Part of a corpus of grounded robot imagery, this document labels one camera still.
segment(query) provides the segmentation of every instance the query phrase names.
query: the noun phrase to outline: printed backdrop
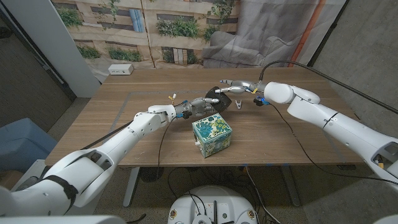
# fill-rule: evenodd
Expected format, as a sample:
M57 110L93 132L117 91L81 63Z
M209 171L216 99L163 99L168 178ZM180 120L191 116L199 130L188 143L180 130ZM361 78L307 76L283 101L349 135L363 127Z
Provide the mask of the printed backdrop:
M113 63L134 69L308 63L345 0L52 2L103 82Z

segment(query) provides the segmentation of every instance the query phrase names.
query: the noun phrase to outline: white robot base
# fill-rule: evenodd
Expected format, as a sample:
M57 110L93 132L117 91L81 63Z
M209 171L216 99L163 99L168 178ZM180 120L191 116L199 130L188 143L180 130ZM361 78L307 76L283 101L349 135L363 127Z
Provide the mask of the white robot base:
M242 195L226 187L206 185L178 198L170 209L167 223L254 224L257 217L253 206Z

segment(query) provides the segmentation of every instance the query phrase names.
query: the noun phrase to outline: floral box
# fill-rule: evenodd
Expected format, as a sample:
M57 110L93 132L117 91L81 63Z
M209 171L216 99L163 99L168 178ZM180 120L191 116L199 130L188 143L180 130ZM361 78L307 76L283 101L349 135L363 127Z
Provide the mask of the floral box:
M231 144L232 128L219 113L192 123L195 144L203 157L219 152Z

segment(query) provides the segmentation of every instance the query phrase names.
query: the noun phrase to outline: gray fabric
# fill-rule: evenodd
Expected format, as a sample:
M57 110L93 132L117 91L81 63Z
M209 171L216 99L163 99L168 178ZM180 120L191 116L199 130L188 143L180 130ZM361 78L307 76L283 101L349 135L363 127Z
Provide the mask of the gray fabric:
M290 59L317 4L318 0L241 1L236 35L215 32L210 47L202 51L203 66L260 67Z

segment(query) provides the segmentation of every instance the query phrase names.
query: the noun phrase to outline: blue chair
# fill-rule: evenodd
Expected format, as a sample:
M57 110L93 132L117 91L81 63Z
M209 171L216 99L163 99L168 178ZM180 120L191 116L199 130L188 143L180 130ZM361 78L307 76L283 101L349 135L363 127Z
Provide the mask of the blue chair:
M57 141L29 118L0 128L0 171L26 172L37 159L45 159Z

